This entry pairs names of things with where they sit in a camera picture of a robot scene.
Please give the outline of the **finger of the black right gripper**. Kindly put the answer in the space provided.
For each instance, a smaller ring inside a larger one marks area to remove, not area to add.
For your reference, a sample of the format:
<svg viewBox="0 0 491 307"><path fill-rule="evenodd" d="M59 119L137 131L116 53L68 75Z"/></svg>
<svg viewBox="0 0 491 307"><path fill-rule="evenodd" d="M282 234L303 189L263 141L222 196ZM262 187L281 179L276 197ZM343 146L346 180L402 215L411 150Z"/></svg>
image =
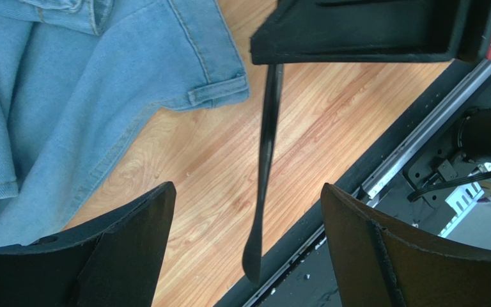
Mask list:
<svg viewBox="0 0 491 307"><path fill-rule="evenodd" d="M281 1L251 37L255 65L456 58L470 1Z"/></svg>

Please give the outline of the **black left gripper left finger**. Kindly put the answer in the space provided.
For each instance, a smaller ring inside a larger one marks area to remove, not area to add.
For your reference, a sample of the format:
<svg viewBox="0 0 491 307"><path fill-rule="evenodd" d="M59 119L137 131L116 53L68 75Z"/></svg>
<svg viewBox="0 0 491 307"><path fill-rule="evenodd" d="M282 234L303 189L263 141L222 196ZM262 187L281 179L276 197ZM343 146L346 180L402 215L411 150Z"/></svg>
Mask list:
<svg viewBox="0 0 491 307"><path fill-rule="evenodd" d="M175 200L165 182L79 226L0 247L0 306L150 306Z"/></svg>

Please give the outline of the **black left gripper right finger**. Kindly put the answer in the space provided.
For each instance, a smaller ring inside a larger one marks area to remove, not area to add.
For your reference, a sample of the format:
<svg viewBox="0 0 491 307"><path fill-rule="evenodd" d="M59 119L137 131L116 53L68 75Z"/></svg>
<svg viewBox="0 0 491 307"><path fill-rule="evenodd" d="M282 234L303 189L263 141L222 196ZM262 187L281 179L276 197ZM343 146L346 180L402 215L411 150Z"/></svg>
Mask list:
<svg viewBox="0 0 491 307"><path fill-rule="evenodd" d="M320 200L343 306L491 306L491 250L414 228L332 184Z"/></svg>

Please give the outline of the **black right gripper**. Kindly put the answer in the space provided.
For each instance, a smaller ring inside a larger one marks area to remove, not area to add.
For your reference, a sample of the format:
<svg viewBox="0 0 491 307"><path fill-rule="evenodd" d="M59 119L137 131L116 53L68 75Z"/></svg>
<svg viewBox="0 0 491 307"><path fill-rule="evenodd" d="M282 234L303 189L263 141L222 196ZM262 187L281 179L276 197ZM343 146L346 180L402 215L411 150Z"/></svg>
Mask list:
<svg viewBox="0 0 491 307"><path fill-rule="evenodd" d="M458 59L491 60L491 1L472 1L458 49Z"/></svg>

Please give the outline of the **black plastic knife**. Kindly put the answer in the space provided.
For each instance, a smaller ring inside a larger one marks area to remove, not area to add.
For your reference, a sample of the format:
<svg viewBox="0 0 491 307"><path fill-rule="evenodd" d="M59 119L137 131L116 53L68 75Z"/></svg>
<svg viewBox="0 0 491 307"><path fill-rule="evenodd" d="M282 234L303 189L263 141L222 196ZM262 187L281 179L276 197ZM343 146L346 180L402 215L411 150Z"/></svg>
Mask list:
<svg viewBox="0 0 491 307"><path fill-rule="evenodd" d="M261 117L258 192L253 225L242 255L242 268L245 276L256 286L259 286L261 283L263 213L276 143L283 74L283 64L273 64L268 66Z"/></svg>

